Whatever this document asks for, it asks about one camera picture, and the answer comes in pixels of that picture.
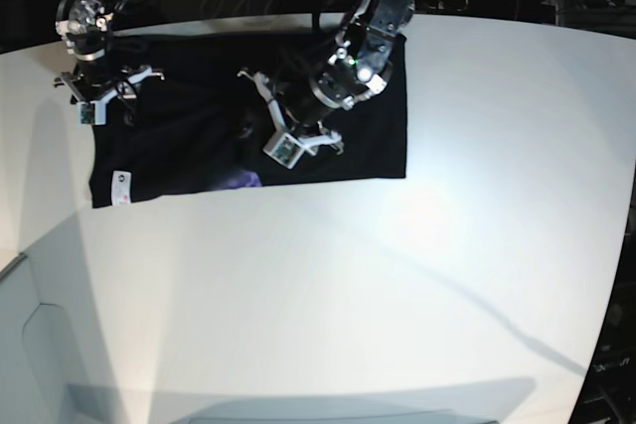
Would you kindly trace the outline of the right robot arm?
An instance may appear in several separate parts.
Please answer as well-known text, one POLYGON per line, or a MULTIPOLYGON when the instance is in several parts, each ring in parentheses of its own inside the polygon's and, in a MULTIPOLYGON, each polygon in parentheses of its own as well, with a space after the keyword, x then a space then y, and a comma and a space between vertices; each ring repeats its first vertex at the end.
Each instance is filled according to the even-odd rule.
POLYGON ((112 24, 126 1, 62 0, 59 4, 56 31, 76 65, 59 73, 53 86, 69 89, 82 124, 105 125, 108 105, 116 100, 123 108, 124 123, 133 125, 141 83, 151 77, 165 78, 149 65, 133 69, 110 59, 115 48, 112 24))

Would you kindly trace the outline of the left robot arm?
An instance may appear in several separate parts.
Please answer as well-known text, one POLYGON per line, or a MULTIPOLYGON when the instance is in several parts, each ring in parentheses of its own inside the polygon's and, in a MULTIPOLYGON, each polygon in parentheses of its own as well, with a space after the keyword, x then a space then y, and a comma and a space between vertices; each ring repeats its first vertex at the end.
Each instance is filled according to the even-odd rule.
POLYGON ((414 0, 358 0, 327 41, 306 54, 289 55, 296 76, 291 82, 279 73, 240 70, 254 83, 274 127, 264 154, 293 169, 303 155, 314 156, 321 147, 342 153, 342 136, 327 128, 325 119, 387 88, 392 51, 414 10, 414 0))

